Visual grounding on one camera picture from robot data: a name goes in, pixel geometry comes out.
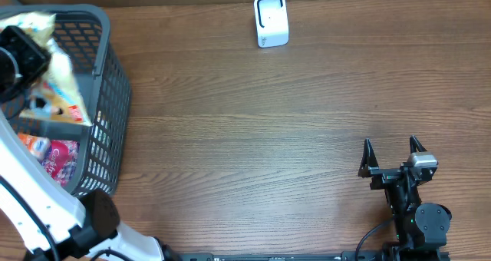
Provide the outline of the yellow snack chip bag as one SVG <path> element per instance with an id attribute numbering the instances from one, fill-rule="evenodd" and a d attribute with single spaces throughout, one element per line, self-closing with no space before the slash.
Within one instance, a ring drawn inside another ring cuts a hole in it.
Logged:
<path id="1" fill-rule="evenodd" d="M 55 19 L 54 14 L 28 12 L 1 20 L 1 29 L 19 27 L 51 55 L 47 71 L 30 87 L 26 106 L 21 109 L 20 116 L 90 127 L 92 123 L 74 76 L 71 59 L 54 40 Z"/>

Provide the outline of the pink purple pad pack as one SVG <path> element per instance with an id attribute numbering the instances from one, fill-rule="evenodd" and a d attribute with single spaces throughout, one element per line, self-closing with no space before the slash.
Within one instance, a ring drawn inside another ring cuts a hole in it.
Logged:
<path id="1" fill-rule="evenodd" d="M 56 183 L 64 187 L 74 176 L 78 152 L 78 141 L 52 140 L 41 165 Z"/>

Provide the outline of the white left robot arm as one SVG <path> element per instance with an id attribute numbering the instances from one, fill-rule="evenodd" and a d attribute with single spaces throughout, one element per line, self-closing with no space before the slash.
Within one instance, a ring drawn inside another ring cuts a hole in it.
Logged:
<path id="1" fill-rule="evenodd" d="M 1 208 L 27 260 L 172 260 L 120 220 L 131 89 L 106 23 L 1 24 Z"/>

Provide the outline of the small orange white box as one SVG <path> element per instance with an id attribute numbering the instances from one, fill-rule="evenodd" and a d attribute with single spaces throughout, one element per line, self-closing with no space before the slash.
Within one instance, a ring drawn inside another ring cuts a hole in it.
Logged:
<path id="1" fill-rule="evenodd" d="M 18 133 L 18 138 L 36 160 L 43 161 L 46 152 L 51 146 L 51 141 L 48 138 L 23 133 Z"/>

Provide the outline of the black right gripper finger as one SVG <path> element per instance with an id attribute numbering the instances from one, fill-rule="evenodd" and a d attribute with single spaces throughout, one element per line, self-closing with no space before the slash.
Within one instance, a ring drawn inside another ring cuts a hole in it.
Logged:
<path id="1" fill-rule="evenodd" d="M 412 154 L 427 151 L 427 149 L 421 144 L 421 142 L 419 142 L 419 140 L 415 135 L 410 136 L 409 145 L 410 145 L 410 152 Z"/>
<path id="2" fill-rule="evenodd" d="M 372 173 L 379 169 L 379 164 L 375 156 L 370 139 L 364 140 L 363 156 L 361 158 L 361 164 L 358 170 L 359 176 L 371 176 Z"/>

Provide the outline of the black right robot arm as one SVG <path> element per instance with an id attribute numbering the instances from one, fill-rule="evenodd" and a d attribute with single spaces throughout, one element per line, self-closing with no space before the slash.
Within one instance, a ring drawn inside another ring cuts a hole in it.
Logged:
<path id="1" fill-rule="evenodd" d="M 438 161 L 415 136 L 409 139 L 410 155 L 398 168 L 382 169 L 369 139 L 358 176 L 370 178 L 372 190 L 383 190 L 391 210 L 391 218 L 366 233 L 354 251 L 354 260 L 448 260 L 440 248 L 447 244 L 452 213 L 437 203 L 423 203 L 418 187 L 433 179 Z M 361 247 L 378 230 L 394 224 L 397 240 L 384 243 L 376 253 Z"/>

